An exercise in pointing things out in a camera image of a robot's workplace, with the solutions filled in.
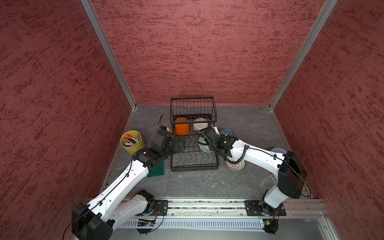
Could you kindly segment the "blue patterned bowl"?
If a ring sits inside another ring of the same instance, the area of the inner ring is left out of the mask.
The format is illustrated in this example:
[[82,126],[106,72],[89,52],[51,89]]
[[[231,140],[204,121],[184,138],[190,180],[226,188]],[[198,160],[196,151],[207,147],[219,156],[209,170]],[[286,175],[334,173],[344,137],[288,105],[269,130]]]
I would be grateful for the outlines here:
[[220,131],[220,135],[225,135],[225,136],[231,136],[231,137],[237,137],[234,131],[229,130],[229,129],[223,129]]

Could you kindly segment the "orange plastic bowl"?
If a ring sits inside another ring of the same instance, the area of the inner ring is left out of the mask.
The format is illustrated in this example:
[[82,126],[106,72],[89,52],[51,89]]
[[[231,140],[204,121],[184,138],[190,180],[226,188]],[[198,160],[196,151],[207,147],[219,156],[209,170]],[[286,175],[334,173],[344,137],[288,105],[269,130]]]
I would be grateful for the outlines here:
[[186,136],[190,133],[190,124],[186,118],[177,118],[175,120],[174,130],[178,136]]

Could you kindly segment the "white red lattice bowl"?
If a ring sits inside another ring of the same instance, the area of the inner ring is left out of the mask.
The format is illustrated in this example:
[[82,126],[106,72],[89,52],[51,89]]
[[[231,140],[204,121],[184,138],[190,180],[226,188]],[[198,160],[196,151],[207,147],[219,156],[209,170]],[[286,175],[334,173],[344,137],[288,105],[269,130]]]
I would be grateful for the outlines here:
[[230,157],[228,157],[228,160],[229,160],[229,162],[226,161],[226,165],[233,172],[239,172],[239,171],[243,170],[244,167],[245,167],[245,161],[244,160],[241,160],[237,164],[233,164],[234,162],[238,161],[237,158],[230,158]]

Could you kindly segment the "white ceramic bowl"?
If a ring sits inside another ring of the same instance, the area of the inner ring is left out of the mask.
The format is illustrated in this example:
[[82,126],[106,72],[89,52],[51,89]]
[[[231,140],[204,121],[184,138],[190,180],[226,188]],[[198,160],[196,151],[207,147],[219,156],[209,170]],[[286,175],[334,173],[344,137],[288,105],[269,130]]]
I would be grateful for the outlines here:
[[207,128],[208,126],[209,125],[208,125],[208,122],[206,119],[197,118],[197,119],[195,119],[195,122],[193,123],[193,130],[194,131],[200,131],[200,130]]

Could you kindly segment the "black wire dish rack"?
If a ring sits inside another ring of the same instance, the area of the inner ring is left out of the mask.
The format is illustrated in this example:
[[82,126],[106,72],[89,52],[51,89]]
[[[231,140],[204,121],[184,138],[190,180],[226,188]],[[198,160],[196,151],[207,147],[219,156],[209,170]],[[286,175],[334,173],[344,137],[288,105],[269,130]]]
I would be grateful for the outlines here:
[[[186,136],[175,134],[174,125],[177,118],[186,118],[190,124],[190,133]],[[171,157],[172,172],[216,170],[219,160],[215,152],[205,153],[199,148],[198,137],[200,131],[193,130],[193,123],[197,118],[204,118],[208,127],[215,127],[217,122],[217,108],[214,97],[184,97],[171,98],[170,122],[174,135],[186,141],[186,149]]]

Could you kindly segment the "grey green patterned bowl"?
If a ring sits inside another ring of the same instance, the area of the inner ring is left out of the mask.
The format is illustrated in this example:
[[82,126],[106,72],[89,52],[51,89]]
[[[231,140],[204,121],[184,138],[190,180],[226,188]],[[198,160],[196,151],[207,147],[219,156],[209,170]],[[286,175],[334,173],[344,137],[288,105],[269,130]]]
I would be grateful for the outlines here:
[[199,135],[198,144],[199,148],[205,153],[212,153],[214,151],[210,140],[203,135]]

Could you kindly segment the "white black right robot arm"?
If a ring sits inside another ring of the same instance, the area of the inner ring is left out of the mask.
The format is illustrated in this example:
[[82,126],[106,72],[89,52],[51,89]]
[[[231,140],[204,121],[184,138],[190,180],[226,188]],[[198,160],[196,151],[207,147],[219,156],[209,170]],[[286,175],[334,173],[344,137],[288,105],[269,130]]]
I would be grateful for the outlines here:
[[273,216],[282,203],[291,198],[299,199],[306,183],[307,173],[299,158],[290,151],[276,153],[252,146],[237,137],[219,134],[214,128],[200,132],[203,144],[222,157],[228,164],[237,166],[248,162],[272,173],[277,183],[266,190],[259,201],[258,211]]

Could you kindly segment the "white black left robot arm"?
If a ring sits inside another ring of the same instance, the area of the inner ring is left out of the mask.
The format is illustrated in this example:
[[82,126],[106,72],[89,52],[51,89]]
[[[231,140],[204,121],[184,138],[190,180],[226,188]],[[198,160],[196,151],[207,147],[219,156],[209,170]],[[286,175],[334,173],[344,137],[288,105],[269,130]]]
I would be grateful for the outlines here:
[[155,167],[185,148],[186,142],[181,137],[166,130],[156,132],[151,146],[134,153],[128,167],[109,187],[86,205],[79,203],[74,207],[68,229],[77,240],[108,240],[121,223],[153,212],[155,197],[144,190],[123,206],[119,205]]

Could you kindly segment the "green sponge cloth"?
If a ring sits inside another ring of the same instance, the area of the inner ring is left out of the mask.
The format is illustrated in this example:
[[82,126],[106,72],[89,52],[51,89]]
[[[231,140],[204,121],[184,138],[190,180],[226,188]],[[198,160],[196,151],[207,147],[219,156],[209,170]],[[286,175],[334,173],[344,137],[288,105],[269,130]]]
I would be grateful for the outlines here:
[[147,177],[153,178],[153,177],[164,176],[164,175],[165,175],[165,164],[164,164],[164,161],[161,161],[156,167],[154,167],[149,172]]

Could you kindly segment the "yellow utensil cup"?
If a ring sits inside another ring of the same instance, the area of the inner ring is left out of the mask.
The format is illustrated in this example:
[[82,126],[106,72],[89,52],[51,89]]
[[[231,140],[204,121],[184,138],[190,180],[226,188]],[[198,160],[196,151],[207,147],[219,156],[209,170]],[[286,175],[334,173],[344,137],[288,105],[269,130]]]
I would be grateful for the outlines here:
[[120,138],[120,145],[131,156],[135,154],[137,151],[146,147],[146,144],[142,135],[135,130],[131,130],[124,133]]

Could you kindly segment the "light blue mug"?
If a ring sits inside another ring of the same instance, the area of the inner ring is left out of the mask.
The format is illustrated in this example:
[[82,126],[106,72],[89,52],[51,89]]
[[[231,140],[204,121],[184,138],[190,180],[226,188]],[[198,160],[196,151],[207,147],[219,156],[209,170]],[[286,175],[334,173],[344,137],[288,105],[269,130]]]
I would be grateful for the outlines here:
[[273,148],[271,151],[272,151],[273,153],[278,153],[278,154],[286,154],[286,153],[287,153],[286,150],[281,149],[281,148]]

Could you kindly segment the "red handled tool in cup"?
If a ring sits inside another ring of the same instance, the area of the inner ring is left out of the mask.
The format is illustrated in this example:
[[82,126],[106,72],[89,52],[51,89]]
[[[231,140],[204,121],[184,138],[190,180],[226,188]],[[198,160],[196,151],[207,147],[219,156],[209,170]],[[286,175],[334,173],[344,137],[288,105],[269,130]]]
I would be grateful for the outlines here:
[[137,140],[136,138],[134,138],[133,136],[131,136],[131,135],[129,135],[129,134],[125,134],[125,135],[123,136],[123,139],[124,139],[124,140],[127,140],[127,141],[130,141],[130,142],[132,142],[133,144],[139,142],[139,140]]

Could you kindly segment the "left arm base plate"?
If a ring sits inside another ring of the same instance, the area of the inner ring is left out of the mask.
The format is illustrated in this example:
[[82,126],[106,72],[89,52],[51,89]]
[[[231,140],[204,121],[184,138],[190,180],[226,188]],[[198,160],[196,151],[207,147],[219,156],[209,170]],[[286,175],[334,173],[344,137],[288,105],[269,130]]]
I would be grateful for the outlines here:
[[151,200],[148,202],[147,214],[149,216],[166,216],[168,212],[168,200]]

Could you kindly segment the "aluminium front rail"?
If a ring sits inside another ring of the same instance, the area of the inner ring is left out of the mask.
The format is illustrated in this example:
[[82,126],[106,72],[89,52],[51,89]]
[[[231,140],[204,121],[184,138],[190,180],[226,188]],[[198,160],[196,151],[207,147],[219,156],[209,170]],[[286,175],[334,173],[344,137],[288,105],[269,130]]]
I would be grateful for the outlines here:
[[[167,218],[272,218],[248,217],[245,199],[181,199],[169,198]],[[330,215],[322,200],[288,199],[283,202],[287,219],[321,219]]]

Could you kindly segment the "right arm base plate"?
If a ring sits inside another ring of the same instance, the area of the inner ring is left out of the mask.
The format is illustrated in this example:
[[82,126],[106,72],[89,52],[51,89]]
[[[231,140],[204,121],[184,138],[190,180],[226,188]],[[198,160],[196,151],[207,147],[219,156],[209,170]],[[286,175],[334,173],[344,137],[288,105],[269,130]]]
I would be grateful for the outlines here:
[[260,200],[245,200],[245,210],[248,217],[285,217],[287,215],[283,203],[273,208]]

